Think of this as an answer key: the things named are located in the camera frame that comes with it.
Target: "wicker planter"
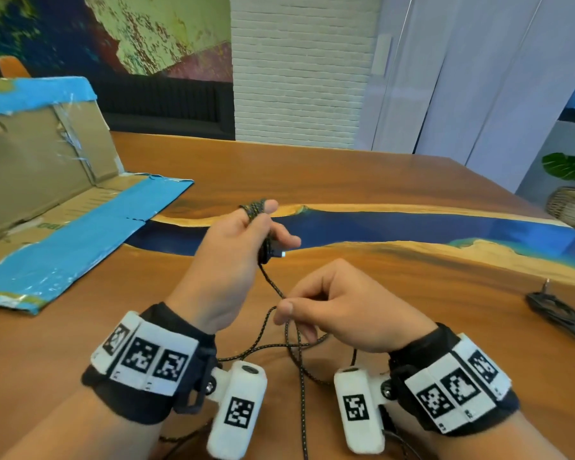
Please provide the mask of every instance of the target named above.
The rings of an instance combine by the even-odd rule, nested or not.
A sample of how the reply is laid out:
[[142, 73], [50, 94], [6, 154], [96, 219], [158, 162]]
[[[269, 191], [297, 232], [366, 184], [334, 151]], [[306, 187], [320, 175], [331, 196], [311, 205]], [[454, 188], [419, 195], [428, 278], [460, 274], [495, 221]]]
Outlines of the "wicker planter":
[[575, 187], [560, 187], [545, 206], [553, 217], [575, 228]]

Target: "wrist strap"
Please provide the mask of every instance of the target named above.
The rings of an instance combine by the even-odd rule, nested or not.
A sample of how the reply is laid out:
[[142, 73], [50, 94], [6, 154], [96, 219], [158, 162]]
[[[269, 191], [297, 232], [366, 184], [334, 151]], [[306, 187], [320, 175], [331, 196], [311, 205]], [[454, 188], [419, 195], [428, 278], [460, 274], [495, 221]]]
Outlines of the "wrist strap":
[[465, 335], [438, 328], [390, 352], [392, 399], [427, 431], [486, 431], [519, 410], [511, 380]]
[[206, 387], [216, 366], [215, 336], [201, 332], [164, 302], [140, 316], [129, 311], [92, 355], [81, 382], [116, 414], [155, 425], [178, 413], [197, 413], [204, 391], [189, 405], [192, 389]]

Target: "monstera leaf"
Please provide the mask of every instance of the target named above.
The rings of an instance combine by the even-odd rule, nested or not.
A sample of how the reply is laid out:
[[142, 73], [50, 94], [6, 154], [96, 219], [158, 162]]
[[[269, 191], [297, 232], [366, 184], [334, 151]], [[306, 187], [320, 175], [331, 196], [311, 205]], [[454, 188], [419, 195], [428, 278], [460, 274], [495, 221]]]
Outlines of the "monstera leaf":
[[542, 161], [543, 168], [548, 174], [565, 181], [575, 181], [575, 156], [550, 153], [545, 155]]

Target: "person's left hand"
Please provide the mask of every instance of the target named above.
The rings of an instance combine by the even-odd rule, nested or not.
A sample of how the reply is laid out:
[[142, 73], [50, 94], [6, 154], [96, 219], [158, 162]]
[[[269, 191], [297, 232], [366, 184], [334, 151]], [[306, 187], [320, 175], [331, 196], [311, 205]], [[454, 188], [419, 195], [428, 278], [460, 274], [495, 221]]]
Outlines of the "person's left hand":
[[300, 246], [299, 237], [271, 220], [278, 207], [276, 200], [267, 200], [251, 224], [243, 208], [219, 218], [166, 305], [207, 334], [231, 325], [253, 285], [257, 252], [268, 233], [285, 248]]

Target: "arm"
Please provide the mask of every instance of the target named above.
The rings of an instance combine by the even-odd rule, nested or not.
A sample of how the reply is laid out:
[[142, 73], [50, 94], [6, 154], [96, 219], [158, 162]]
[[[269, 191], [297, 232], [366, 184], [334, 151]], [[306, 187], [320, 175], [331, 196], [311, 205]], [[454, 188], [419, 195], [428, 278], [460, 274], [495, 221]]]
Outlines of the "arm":
[[[309, 298], [320, 296], [327, 299]], [[317, 338], [320, 328], [347, 345], [377, 353], [403, 348], [437, 328], [430, 318], [344, 260], [309, 274], [279, 303], [275, 324], [289, 319], [296, 321], [308, 341]], [[424, 431], [397, 403], [389, 405], [394, 421], [420, 437], [441, 460], [565, 459], [520, 412], [482, 433], [446, 437]]]
[[[265, 204], [266, 213], [277, 208], [275, 200]], [[220, 218], [207, 231], [187, 274], [166, 304], [207, 334], [232, 324], [253, 284], [257, 252], [269, 232], [285, 248], [300, 246], [300, 239], [268, 214], [251, 224], [244, 210]], [[92, 389], [82, 387], [3, 460], [144, 460], [161, 427], [161, 423], [139, 425], [117, 416]]]

